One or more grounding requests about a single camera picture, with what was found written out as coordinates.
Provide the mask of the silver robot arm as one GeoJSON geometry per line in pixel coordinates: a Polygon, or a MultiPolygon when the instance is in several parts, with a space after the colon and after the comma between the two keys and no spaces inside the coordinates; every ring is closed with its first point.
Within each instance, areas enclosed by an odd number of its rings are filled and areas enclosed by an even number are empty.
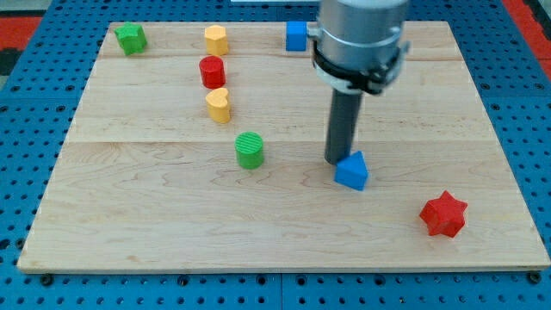
{"type": "Polygon", "coordinates": [[[378,96],[400,74],[408,0],[322,0],[307,27],[318,77],[347,95],[378,96]]]}

